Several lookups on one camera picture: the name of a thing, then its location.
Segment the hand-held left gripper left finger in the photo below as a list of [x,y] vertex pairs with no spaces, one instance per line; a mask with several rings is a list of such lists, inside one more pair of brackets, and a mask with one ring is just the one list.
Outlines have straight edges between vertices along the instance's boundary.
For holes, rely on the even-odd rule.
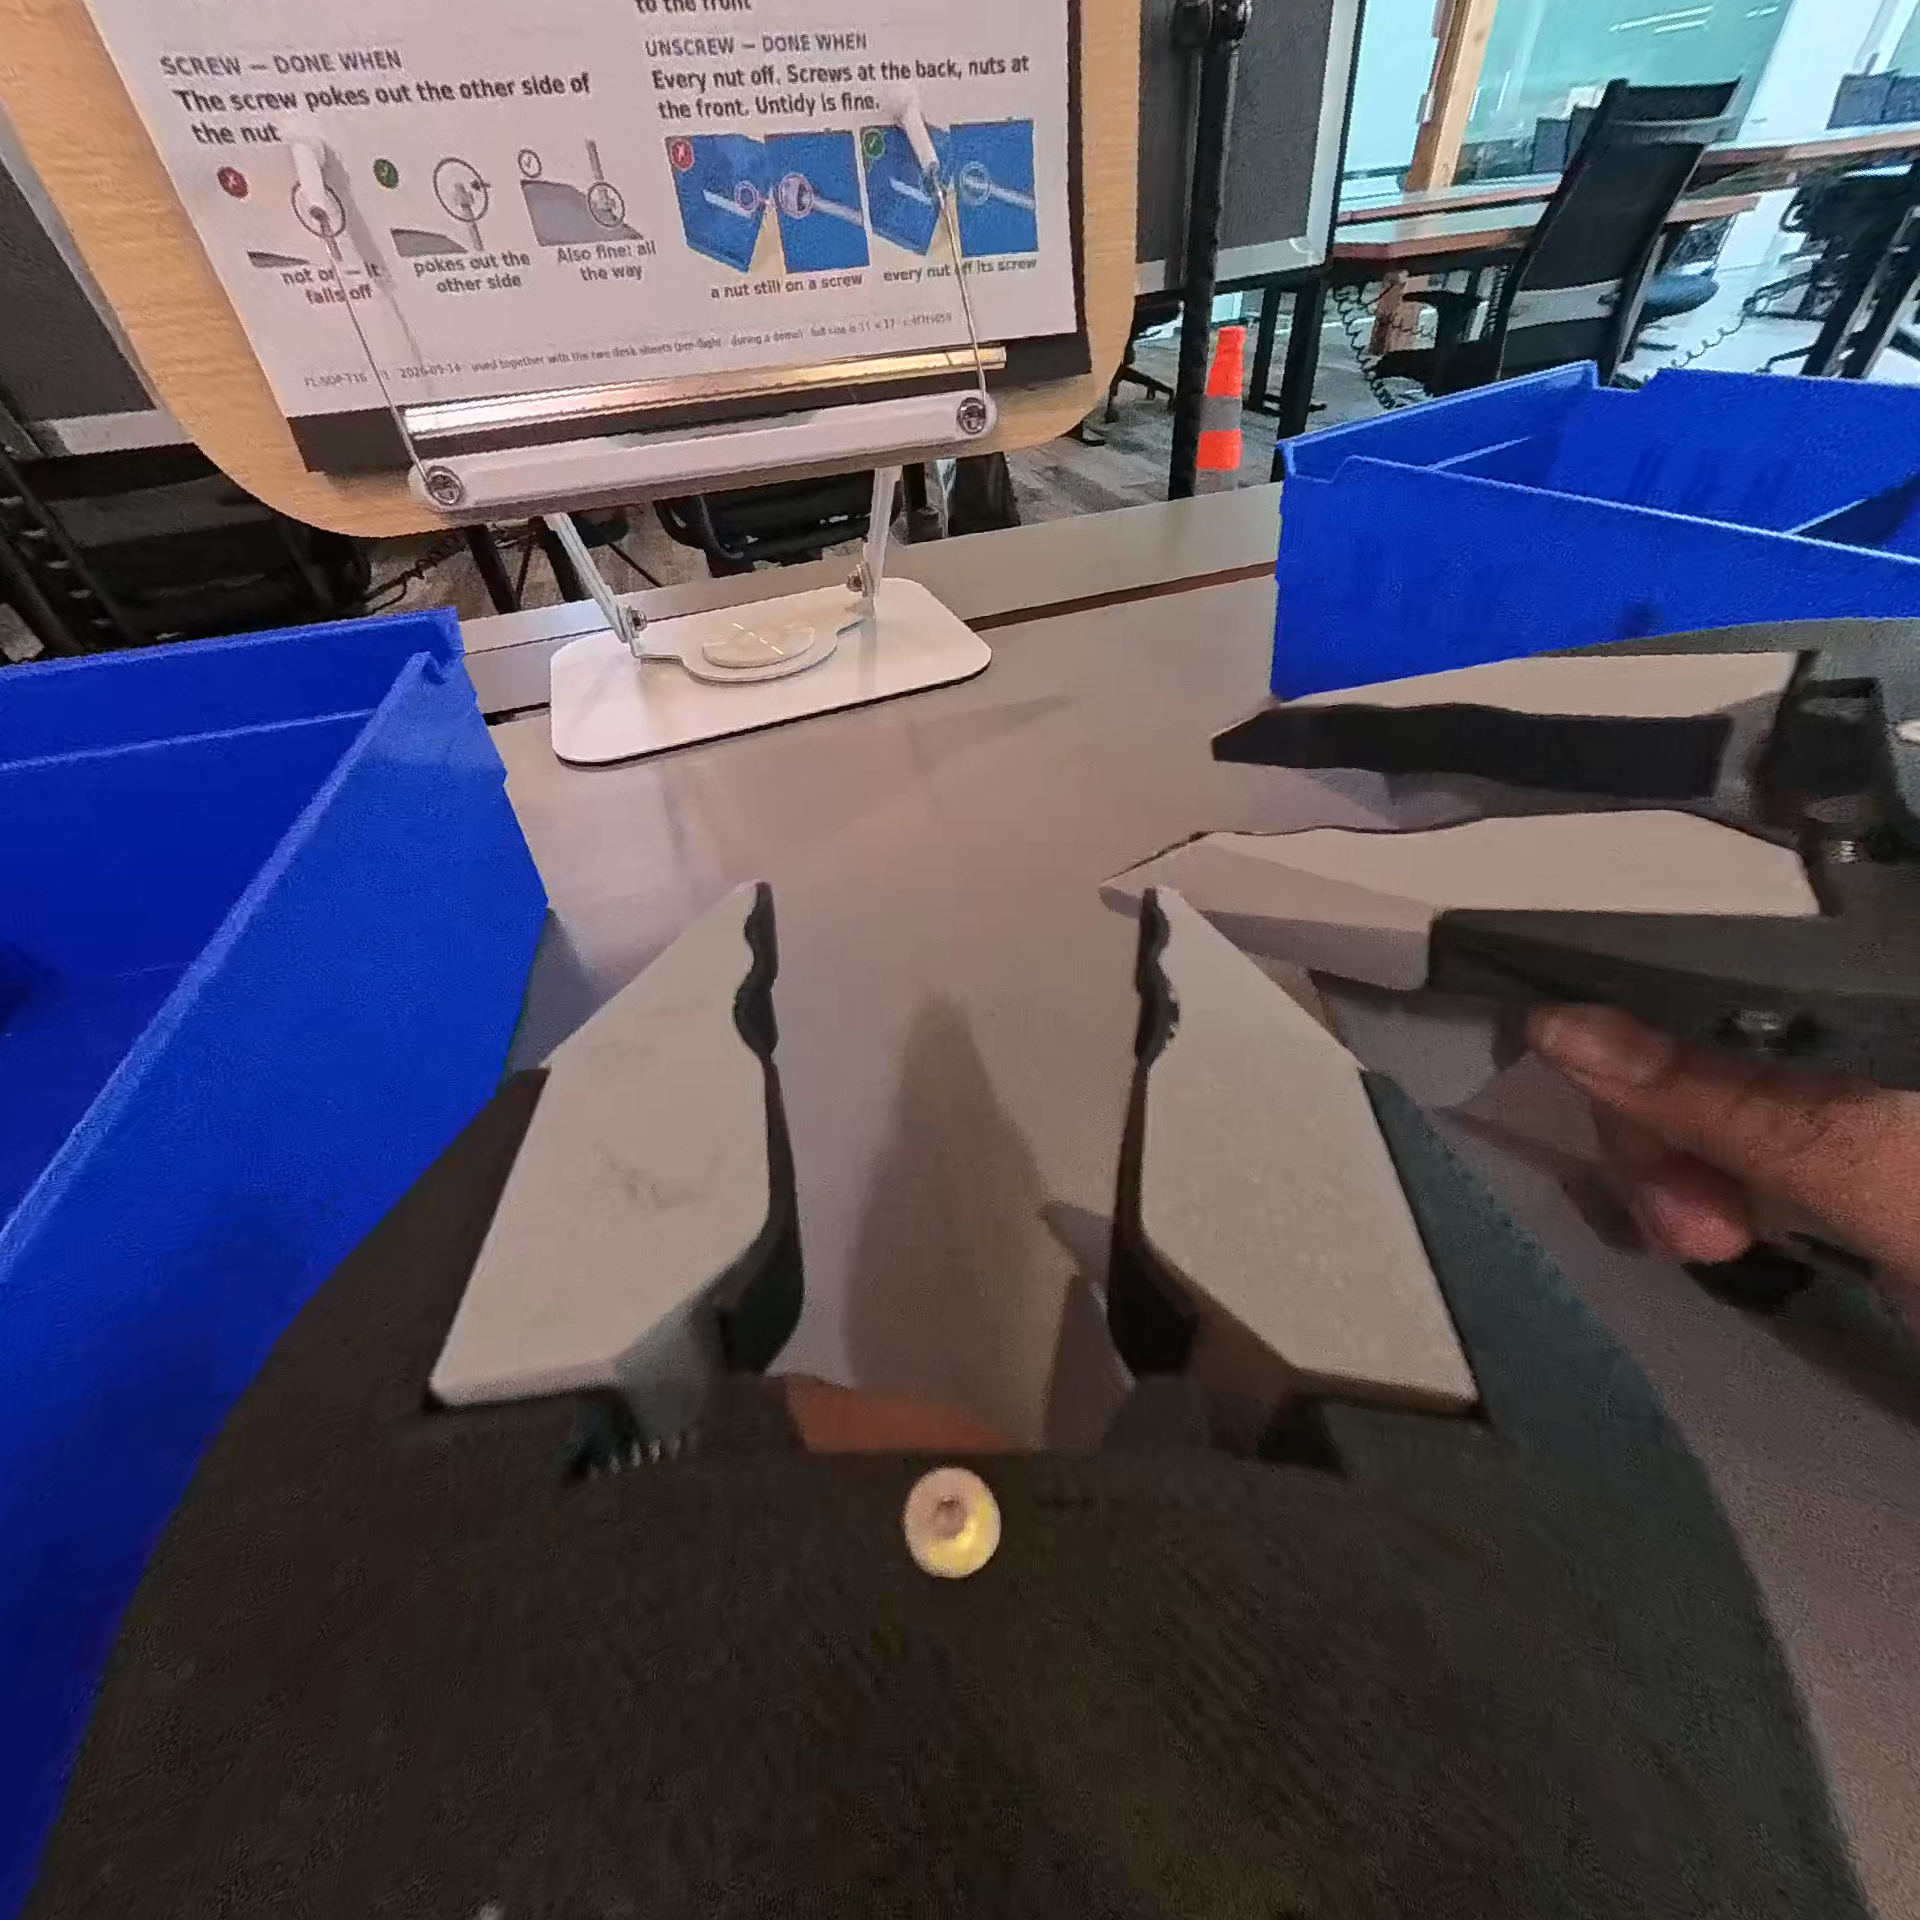
[[739,886],[548,1055],[435,1404],[695,1422],[783,1356],[804,1263],[778,964],[772,889]]

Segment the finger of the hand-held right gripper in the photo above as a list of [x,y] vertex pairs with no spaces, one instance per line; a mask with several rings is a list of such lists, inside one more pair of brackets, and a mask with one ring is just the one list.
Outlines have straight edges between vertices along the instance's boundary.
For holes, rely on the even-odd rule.
[[1376,777],[1500,815],[1755,823],[1758,763],[1811,652],[1534,657],[1267,704],[1215,762]]
[[1481,818],[1422,832],[1206,832],[1110,878],[1111,910],[1170,889],[1244,953],[1387,993],[1430,979],[1449,910],[1812,921],[1793,848],[1678,810]]

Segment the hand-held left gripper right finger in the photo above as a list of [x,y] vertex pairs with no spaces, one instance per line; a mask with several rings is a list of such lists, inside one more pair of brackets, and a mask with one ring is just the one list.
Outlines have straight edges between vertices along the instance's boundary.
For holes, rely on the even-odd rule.
[[1366,1073],[1168,888],[1138,903],[1110,1334],[1215,1422],[1481,1394]]

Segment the blue plastic bin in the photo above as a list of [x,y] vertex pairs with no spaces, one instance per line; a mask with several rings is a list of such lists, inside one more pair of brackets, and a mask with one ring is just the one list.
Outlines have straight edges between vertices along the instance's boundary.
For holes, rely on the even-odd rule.
[[457,616],[2,676],[2,1897],[226,1411],[496,1090],[547,894]]
[[1281,455],[1279,699],[1918,610],[1913,385],[1583,364]]

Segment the grey desk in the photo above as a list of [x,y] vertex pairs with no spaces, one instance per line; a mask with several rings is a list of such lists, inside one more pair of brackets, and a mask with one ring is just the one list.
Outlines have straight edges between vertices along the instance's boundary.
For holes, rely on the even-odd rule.
[[[1092,1287],[1137,1031],[1137,926],[1105,881],[1193,832],[1439,823],[1380,785],[1212,762],[1274,643],[1279,491],[902,546],[983,631],[975,681],[694,753],[574,771],[548,655],[591,612],[464,624],[471,684],[555,926],[516,1064],[542,1058],[683,923],[775,892],[780,1073],[808,1306],[787,1366],[971,1411],[1058,1449],[1116,1411]],[[1784,1322],[1647,1256],[1608,1208],[1568,1088],[1492,1076],[1476,1016],[1332,990],[1363,1060],[1436,1130],[1636,1356],[1718,1484],[1827,1747],[1860,1881],[1916,1916],[1916,1375],[1871,1306]]]

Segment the person's right hand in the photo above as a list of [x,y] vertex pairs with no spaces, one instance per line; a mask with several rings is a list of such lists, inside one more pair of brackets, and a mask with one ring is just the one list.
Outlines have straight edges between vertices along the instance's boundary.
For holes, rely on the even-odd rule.
[[1742,1060],[1600,1006],[1527,1020],[1529,1050],[1591,1103],[1600,1155],[1643,1242],[1728,1265],[1795,1215],[1866,1260],[1913,1324],[1918,1095]]

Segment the orange traffic cone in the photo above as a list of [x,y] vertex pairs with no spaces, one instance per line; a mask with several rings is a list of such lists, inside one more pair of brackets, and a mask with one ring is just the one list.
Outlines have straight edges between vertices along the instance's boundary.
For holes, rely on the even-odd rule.
[[1207,362],[1207,387],[1201,401],[1193,494],[1234,489],[1242,472],[1242,415],[1244,415],[1244,351],[1247,326],[1220,327],[1212,339]]

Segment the black office chair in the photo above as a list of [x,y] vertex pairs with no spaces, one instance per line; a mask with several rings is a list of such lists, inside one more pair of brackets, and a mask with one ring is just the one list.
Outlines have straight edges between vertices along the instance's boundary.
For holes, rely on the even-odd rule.
[[1434,344],[1380,355],[1378,376],[1410,379],[1432,399],[1575,364],[1612,377],[1666,220],[1724,136],[1740,88],[1612,82],[1570,143],[1562,180],[1498,294],[1434,286],[1408,295],[1432,308]]

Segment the long wooden office table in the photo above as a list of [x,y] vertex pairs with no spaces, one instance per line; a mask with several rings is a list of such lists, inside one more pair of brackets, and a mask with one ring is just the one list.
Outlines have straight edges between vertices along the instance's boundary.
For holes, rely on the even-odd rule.
[[[1666,270],[1695,230],[1728,226],[1761,208],[1764,198],[1866,160],[1911,160],[1916,150],[1913,121],[1710,150],[1666,218],[1655,262]],[[1356,368],[1375,377],[1380,355],[1380,348],[1361,344],[1366,294],[1449,276],[1479,291],[1489,273],[1520,256],[1555,187],[1556,177],[1526,177],[1412,190],[1339,211],[1323,270],[1326,307],[1351,342]]]

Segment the black pole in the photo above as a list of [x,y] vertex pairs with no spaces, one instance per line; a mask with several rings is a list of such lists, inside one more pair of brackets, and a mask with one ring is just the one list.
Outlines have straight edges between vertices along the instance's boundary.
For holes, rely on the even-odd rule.
[[1210,385],[1218,231],[1232,139],[1234,75],[1250,3],[1182,3],[1172,27],[1192,58],[1190,207],[1182,252],[1182,336],[1168,446],[1168,499],[1195,494]]

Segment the grey partition panel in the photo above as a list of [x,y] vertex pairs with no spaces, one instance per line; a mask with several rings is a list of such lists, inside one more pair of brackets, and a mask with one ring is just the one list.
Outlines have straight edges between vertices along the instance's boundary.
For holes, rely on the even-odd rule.
[[[1175,3],[1143,3],[1137,294],[1184,276],[1201,52]],[[1216,252],[1220,291],[1318,273],[1332,246],[1353,114],[1361,3],[1252,3],[1232,74]]]

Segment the rounded wooden board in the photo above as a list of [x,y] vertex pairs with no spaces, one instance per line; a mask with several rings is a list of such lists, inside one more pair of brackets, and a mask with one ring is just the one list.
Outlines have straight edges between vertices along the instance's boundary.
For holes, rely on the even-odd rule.
[[[1118,368],[1137,295],[1138,6],[1079,6],[1073,138],[1079,273],[1070,368],[1026,359],[996,388],[1006,458],[1058,440]],[[268,507],[345,537],[414,537],[479,521],[418,503],[398,472],[308,472],[86,6],[6,6],[6,175],[60,258],[6,254],[6,346],[54,370],[81,426],[34,416],[36,444],[96,455],[191,446]]]

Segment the printed instruction sheet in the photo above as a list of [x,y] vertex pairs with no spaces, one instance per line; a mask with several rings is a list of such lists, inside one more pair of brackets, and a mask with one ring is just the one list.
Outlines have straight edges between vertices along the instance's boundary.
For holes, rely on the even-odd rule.
[[87,12],[290,422],[1078,332],[1070,6]]

